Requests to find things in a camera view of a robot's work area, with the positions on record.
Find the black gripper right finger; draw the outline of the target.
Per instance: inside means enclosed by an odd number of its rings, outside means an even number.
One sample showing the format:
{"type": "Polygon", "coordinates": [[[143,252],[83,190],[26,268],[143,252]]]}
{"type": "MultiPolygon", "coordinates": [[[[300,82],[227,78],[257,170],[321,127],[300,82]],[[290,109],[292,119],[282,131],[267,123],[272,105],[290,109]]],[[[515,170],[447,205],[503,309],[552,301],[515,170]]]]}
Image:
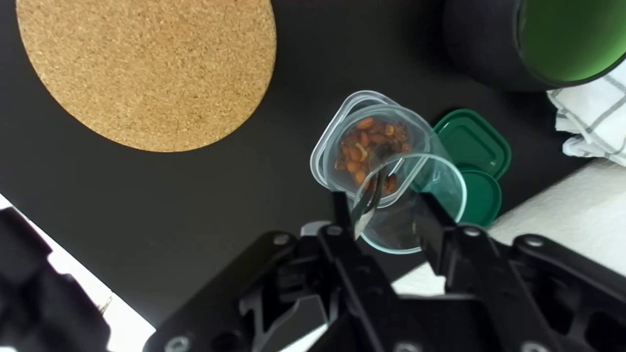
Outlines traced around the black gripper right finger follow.
{"type": "Polygon", "coordinates": [[[625,276],[544,234],[511,244],[417,197],[419,238],[445,291],[476,301],[505,352],[626,352],[625,276]]]}

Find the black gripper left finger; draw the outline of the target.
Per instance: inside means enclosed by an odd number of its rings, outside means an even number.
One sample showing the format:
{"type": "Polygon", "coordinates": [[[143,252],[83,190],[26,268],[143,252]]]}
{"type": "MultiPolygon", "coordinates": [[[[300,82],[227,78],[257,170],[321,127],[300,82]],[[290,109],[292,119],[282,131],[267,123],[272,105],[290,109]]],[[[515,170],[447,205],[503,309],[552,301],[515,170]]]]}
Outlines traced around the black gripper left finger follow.
{"type": "Polygon", "coordinates": [[[306,299],[321,303],[327,330],[314,352],[404,352],[419,346],[409,301],[376,256],[353,236],[351,205],[296,236],[255,240],[149,336],[143,352],[263,352],[306,299]]]}

